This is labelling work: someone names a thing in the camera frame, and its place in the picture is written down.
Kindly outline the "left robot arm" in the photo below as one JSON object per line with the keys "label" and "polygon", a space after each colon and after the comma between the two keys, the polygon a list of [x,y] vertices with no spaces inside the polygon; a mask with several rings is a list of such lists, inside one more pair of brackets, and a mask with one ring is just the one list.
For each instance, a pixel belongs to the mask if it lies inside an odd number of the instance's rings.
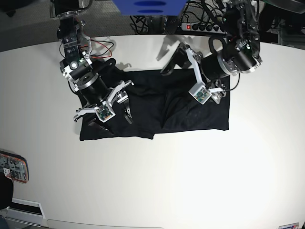
{"label": "left robot arm", "polygon": [[161,75],[170,75],[175,66],[193,67],[196,82],[189,94],[200,104],[213,100],[219,104],[231,89],[221,79],[242,73],[251,73],[261,65],[258,7],[253,0],[227,0],[223,19],[219,21],[203,0],[201,5],[209,18],[225,37],[213,35],[208,40],[211,54],[204,57],[188,44],[180,43]]}

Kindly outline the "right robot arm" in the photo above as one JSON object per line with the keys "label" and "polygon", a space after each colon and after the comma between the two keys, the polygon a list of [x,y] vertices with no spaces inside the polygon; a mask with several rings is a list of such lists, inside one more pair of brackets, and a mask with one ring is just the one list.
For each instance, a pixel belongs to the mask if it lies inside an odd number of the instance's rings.
{"label": "right robot arm", "polygon": [[84,33],[85,22],[77,19],[77,15],[91,5],[92,1],[86,7],[81,7],[77,0],[51,0],[50,17],[60,21],[57,38],[64,51],[60,71],[71,91],[85,100],[85,104],[76,110],[74,121],[83,118],[86,125],[108,131],[106,122],[116,115],[114,103],[124,106],[124,118],[129,124],[133,123],[125,90],[133,82],[119,81],[114,87],[108,87],[102,80],[101,71],[111,71],[116,61],[110,58],[101,62],[92,55],[92,39]]}

